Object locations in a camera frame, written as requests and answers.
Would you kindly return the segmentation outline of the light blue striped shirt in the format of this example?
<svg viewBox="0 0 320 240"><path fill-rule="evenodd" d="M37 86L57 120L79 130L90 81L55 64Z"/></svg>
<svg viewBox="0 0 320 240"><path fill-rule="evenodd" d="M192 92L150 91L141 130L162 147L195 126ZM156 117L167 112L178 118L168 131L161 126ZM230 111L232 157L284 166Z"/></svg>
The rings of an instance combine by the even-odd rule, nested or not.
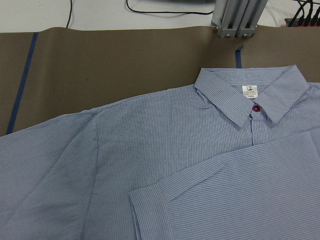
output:
<svg viewBox="0 0 320 240"><path fill-rule="evenodd" d="M317 240L320 85L296 66L196 82L0 139L3 240Z"/></svg>

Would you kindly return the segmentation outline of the brown paper table mat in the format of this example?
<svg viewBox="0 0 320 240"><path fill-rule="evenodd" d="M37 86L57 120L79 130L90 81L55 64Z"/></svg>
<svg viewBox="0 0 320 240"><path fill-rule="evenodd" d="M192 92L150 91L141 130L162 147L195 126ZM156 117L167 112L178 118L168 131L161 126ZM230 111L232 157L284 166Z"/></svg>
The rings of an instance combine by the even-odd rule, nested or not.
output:
<svg viewBox="0 0 320 240"><path fill-rule="evenodd" d="M201 68L296 65L320 80L319 27L258 26L249 38L210 27L0 35L0 133L145 93L189 85Z"/></svg>

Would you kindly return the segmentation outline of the aluminium frame post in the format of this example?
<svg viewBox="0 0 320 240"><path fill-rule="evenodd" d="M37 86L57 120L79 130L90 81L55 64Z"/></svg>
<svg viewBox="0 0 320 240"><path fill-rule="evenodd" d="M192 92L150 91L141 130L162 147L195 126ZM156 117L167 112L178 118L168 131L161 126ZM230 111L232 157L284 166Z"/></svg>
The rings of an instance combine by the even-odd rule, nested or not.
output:
<svg viewBox="0 0 320 240"><path fill-rule="evenodd" d="M210 26L220 38L251 38L267 0L216 0Z"/></svg>

